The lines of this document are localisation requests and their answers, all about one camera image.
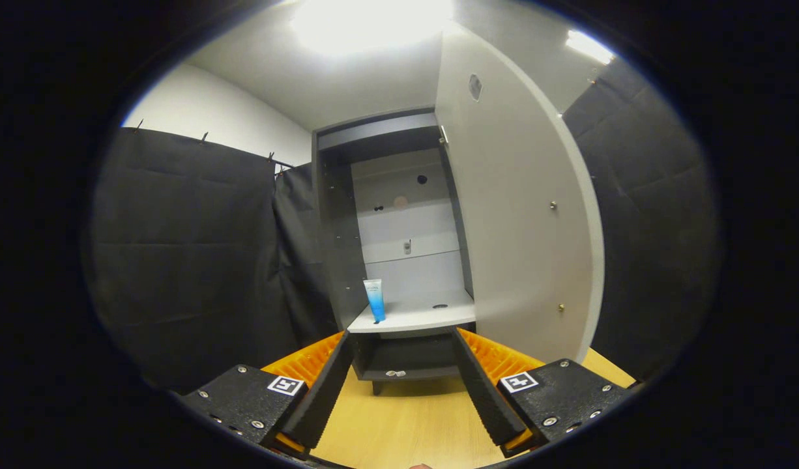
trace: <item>cabinet door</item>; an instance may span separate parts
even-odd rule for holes
[[[602,224],[566,125],[515,63],[453,23],[435,114],[463,214],[478,333],[544,362],[581,362],[602,303]]]

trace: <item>light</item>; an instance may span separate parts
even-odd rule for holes
[[[591,57],[591,59],[599,60],[599,62],[605,65],[608,65],[611,59],[614,59],[614,53],[611,53],[605,46],[578,31],[568,31],[567,42],[565,42],[564,45],[584,53],[588,57]]]
[[[450,17],[449,0],[308,0],[292,26],[311,50],[342,55],[418,42]]]

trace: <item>black curtain fold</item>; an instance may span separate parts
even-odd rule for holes
[[[186,392],[298,350],[278,276],[274,163],[121,128],[100,170],[87,264],[102,323],[155,386]]]
[[[314,210],[311,164],[284,171],[275,180],[274,207],[280,247],[280,282],[301,347],[339,331],[325,285]]]
[[[710,307],[722,255],[712,175],[667,99],[621,59],[563,119],[602,217],[605,290],[591,347],[646,380]]]

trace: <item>white wall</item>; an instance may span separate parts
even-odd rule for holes
[[[310,163],[310,132],[250,93],[191,65],[179,65],[139,101],[122,127],[221,143],[283,163]]]

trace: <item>blue tube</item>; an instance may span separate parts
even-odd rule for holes
[[[368,292],[370,311],[376,323],[385,320],[385,303],[382,300],[382,279],[364,280],[364,290]]]

